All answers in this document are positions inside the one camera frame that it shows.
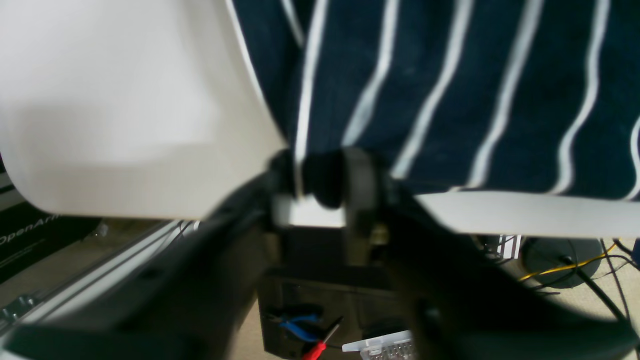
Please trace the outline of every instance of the floor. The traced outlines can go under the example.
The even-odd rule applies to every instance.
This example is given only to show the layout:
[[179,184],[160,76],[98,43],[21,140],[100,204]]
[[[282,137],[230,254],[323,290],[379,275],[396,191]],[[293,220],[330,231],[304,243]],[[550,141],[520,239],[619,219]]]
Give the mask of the floor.
[[[141,220],[117,220],[105,221],[108,231],[105,236],[93,234],[87,239],[77,242],[69,247],[49,256],[39,263],[31,266],[10,280],[0,284],[0,304],[6,304],[23,293],[31,293],[35,290],[46,290],[63,282],[82,269],[94,264],[99,259],[107,256],[122,247],[127,242],[135,239],[155,222]],[[633,246],[633,239],[622,240],[628,247]],[[612,254],[622,254],[616,249]],[[614,259],[614,266],[622,264],[622,260]],[[524,271],[517,265],[511,265],[509,272],[515,276],[521,276]],[[595,277],[609,271],[606,262],[603,262]],[[624,266],[617,271],[625,297],[636,329],[640,329],[640,273],[632,266]],[[603,277],[596,282],[608,294],[613,301],[622,308],[622,302],[618,295],[616,283],[611,275]],[[586,285],[580,285],[574,289],[564,290],[559,295],[552,295],[550,300],[577,311],[582,311],[591,316],[600,318],[612,318],[609,310],[591,292]],[[506,321],[518,321],[517,317]],[[630,354],[626,359],[635,359]],[[253,305],[242,327],[236,336],[229,359],[231,360],[274,360],[277,357],[267,354],[262,349],[262,334],[260,332],[260,318],[257,303]]]

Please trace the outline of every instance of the navy striped fabric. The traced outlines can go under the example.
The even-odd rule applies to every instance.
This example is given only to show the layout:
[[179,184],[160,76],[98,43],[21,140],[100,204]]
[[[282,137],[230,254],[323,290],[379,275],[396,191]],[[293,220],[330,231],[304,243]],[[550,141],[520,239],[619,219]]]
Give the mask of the navy striped fabric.
[[638,1],[235,7],[298,160],[355,145],[415,193],[638,198]]

